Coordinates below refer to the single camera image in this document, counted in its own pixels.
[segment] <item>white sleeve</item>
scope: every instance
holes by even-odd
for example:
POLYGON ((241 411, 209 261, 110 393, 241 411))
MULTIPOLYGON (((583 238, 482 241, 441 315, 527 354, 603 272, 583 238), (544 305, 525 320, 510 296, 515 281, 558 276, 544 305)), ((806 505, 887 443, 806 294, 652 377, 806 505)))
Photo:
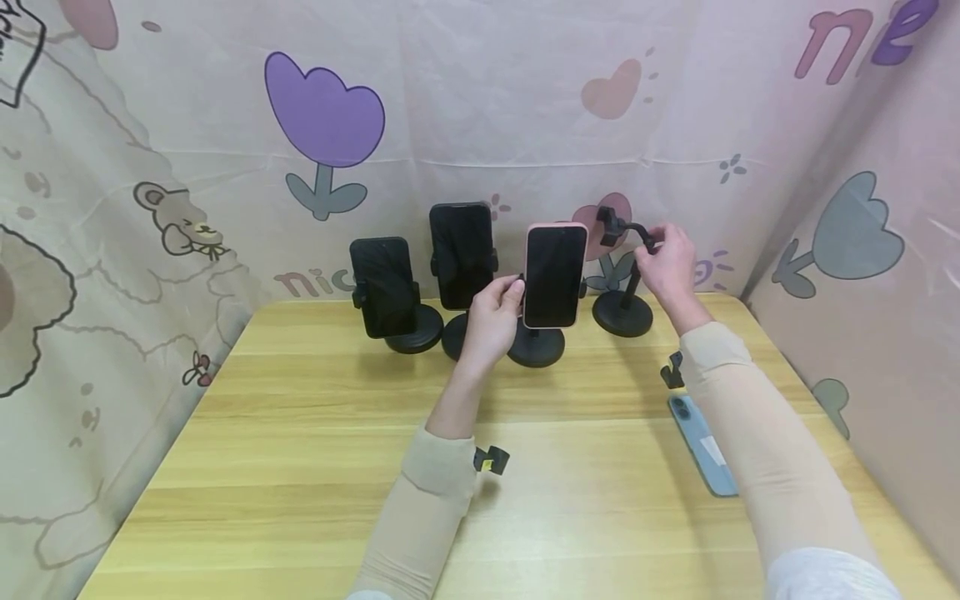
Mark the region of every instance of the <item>white sleeve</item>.
POLYGON ((347 600, 394 600, 382 591, 355 591, 347 600))
POLYGON ((767 573, 767 600, 902 600, 883 571, 852 554, 801 548, 776 559, 767 573))

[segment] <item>pink heart print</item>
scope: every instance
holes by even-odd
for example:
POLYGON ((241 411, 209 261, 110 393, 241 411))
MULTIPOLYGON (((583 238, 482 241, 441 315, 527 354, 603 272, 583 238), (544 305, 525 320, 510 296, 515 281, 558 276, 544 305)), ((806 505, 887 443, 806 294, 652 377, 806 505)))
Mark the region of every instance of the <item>pink heart print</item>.
POLYGON ((68 23, 97 50, 113 50, 120 32, 110 0, 60 0, 68 23))
POLYGON ((580 92, 584 108, 601 119, 619 119, 634 101, 642 71, 639 60, 627 59, 609 79, 588 81, 580 92))

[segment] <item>purple lettering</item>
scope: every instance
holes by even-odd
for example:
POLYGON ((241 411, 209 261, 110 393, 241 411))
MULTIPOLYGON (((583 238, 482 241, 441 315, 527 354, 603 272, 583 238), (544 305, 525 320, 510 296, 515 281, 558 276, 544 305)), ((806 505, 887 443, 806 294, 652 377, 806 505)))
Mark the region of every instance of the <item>purple lettering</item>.
POLYGON ((810 67, 813 66, 813 62, 816 61, 817 56, 823 49, 830 32, 838 27, 844 27, 850 30, 850 37, 847 38, 847 43, 844 44, 837 62, 827 75, 827 85, 839 84, 873 24, 874 14, 866 9, 851 9, 840 14, 830 11, 814 14, 813 18, 810 19, 810 29, 813 30, 813 37, 806 44, 806 50, 804 50, 804 55, 800 57, 794 76, 797 79, 806 77, 806 74, 810 72, 810 67))
POLYGON ((899 46, 893 41, 909 36, 926 25, 940 8, 939 0, 909 0, 904 4, 883 31, 871 61, 874 64, 893 66, 904 62, 913 51, 913 44, 899 46))

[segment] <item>phone screen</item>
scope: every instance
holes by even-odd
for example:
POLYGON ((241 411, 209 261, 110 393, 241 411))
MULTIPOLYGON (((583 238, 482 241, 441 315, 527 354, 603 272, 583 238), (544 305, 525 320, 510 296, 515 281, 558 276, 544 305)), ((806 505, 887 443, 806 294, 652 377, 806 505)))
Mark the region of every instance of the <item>phone screen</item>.
POLYGON ((430 209, 430 233, 440 302, 449 310, 467 310, 493 281, 490 208, 482 203, 436 205, 430 209))
POLYGON ((417 329, 418 298, 410 248, 402 237, 353 240, 353 276, 366 298, 361 306, 367 335, 374 339, 417 329))
POLYGON ((527 327, 559 329, 576 323, 587 233, 583 226, 531 228, 527 232, 523 301, 527 327))

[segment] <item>phone mount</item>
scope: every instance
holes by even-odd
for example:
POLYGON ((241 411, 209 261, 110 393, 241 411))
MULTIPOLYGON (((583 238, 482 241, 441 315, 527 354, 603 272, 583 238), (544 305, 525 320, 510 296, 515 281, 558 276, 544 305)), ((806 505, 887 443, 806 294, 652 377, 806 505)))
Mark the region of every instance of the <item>phone mount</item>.
MULTIPOLYGON (((431 306, 420 303, 420 285, 415 281, 412 283, 411 291, 417 300, 414 307, 416 311, 416 325, 411 333, 404 335, 395 335, 389 338, 383 338, 387 347, 400 354, 420 354, 426 352, 437 345, 444 332, 444 318, 431 306)), ((356 289, 353 290, 353 307, 363 308, 370 301, 370 295, 367 293, 367 282, 359 280, 356 282, 356 289)))
MULTIPOLYGON (((601 246, 612 248, 621 236, 632 230, 640 235, 640 240, 650 254, 656 253, 654 239, 647 229, 639 223, 627 223, 617 217, 612 207, 600 206, 597 209, 597 221, 603 223, 601 246)), ((654 324, 654 312, 650 304, 636 296, 639 284, 640 270, 634 264, 626 290, 604 292, 593 304, 593 319, 597 324, 622 338, 635 338, 650 331, 654 324)))
MULTIPOLYGON (((492 249, 490 256, 486 259, 486 267, 491 270, 492 273, 496 273, 500 270, 500 261, 496 255, 496 248, 492 249)), ((437 260, 436 251, 430 257, 430 273, 433 274, 437 279, 449 280, 456 277, 457 268, 459 265, 453 269, 453 273, 443 273, 443 269, 440 266, 440 261, 437 260)), ((469 309, 467 312, 457 315, 449 321, 444 327, 444 333, 441 337, 441 346, 444 349, 444 353, 452 358, 453 360, 460 360, 460 353, 464 349, 464 340, 467 338, 467 325, 469 323, 469 309)))
MULTIPOLYGON (((581 281, 580 298, 586 295, 587 284, 581 281)), ((507 356, 521 367, 543 369, 560 360, 565 348, 561 329, 528 329, 520 318, 516 320, 516 336, 507 356)))

